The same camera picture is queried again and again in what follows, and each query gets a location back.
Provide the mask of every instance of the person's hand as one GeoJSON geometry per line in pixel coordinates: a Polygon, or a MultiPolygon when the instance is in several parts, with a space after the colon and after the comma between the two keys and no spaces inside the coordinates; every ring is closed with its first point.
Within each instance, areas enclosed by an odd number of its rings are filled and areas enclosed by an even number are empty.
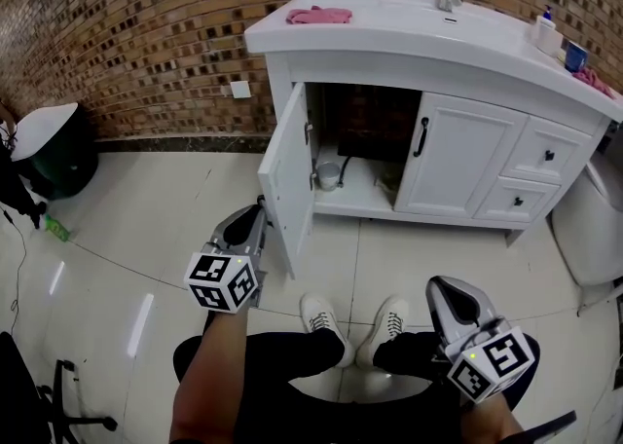
{"type": "Polygon", "coordinates": [[[460,418],[460,433],[466,444],[496,444],[522,431],[501,393],[475,405],[460,418]]]}

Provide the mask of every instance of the white tile floor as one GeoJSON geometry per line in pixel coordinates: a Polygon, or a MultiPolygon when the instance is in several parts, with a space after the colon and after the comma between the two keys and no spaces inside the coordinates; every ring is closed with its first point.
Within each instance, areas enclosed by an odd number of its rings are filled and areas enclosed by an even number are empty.
{"type": "MultiPolygon", "coordinates": [[[[28,248],[16,339],[35,381],[50,384],[55,360],[71,359],[80,382],[65,378],[67,408],[106,413],[120,423],[115,433],[83,430],[85,442],[166,442],[177,387],[172,353],[202,331],[205,318],[184,290],[182,274],[216,223],[254,203],[260,160],[242,154],[102,155],[92,183],[51,207],[73,230],[71,242],[33,232],[16,217],[28,248]],[[133,325],[151,296],[136,355],[129,355],[133,325]]],[[[2,329],[13,322],[10,304],[21,257],[19,235],[2,219],[2,329]]],[[[585,442],[591,411],[607,383],[586,442],[614,442],[623,415],[623,391],[612,392],[608,380],[619,350],[616,308],[604,304],[576,317],[578,290],[546,224],[508,249],[499,232],[317,217],[306,258],[301,279],[286,279],[269,235],[263,259],[269,275],[249,333],[302,331],[298,301],[306,291],[332,302],[340,327],[355,343],[395,292],[411,303],[410,329],[430,329],[426,281],[435,275],[467,279],[541,345],[535,382],[516,410],[520,422],[535,426],[574,409],[578,422],[554,441],[585,442]]],[[[350,367],[296,385],[329,400],[373,401],[413,393],[426,382],[350,367]]]]}

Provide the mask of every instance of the cabinet door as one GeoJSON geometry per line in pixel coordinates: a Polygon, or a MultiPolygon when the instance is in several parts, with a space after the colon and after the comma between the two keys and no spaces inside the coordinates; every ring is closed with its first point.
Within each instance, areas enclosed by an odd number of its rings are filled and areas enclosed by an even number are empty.
{"type": "Polygon", "coordinates": [[[270,220],[291,278],[312,231],[313,179],[305,85],[298,83],[279,117],[258,175],[270,220]]]}
{"type": "Polygon", "coordinates": [[[425,93],[394,209],[472,217],[527,119],[508,108],[425,93]]]}

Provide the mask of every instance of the black pants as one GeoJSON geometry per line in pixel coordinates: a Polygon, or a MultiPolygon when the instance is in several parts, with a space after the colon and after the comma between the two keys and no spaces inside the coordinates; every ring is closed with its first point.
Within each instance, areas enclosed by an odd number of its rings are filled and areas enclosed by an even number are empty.
{"type": "MultiPolygon", "coordinates": [[[[534,377],[539,359],[535,339],[528,342],[536,359],[503,392],[511,410],[534,377]]],[[[182,343],[173,356],[181,381],[202,337],[182,343]]],[[[382,344],[374,364],[388,373],[433,382],[424,392],[376,404],[341,404],[305,395],[288,382],[335,366],[344,346],[330,330],[313,333],[263,333],[247,338],[244,391],[238,413],[237,442],[460,442],[458,390],[443,383],[431,362],[439,338],[435,333],[402,333],[382,344]]]]}

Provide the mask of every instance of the black chair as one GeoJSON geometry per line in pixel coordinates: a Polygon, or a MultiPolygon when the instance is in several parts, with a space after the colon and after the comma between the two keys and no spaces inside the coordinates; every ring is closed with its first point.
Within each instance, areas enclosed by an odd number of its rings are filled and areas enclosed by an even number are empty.
{"type": "Polygon", "coordinates": [[[73,372],[74,369],[71,361],[58,360],[54,389],[36,387],[13,337],[7,332],[0,333],[0,397],[3,399],[0,432],[3,442],[50,444],[52,435],[48,422],[52,423],[56,444],[61,444],[63,438],[69,444],[79,444],[69,429],[71,425],[101,424],[110,431],[117,429],[117,422],[110,417],[73,418],[65,415],[62,373],[63,370],[73,372]]]}

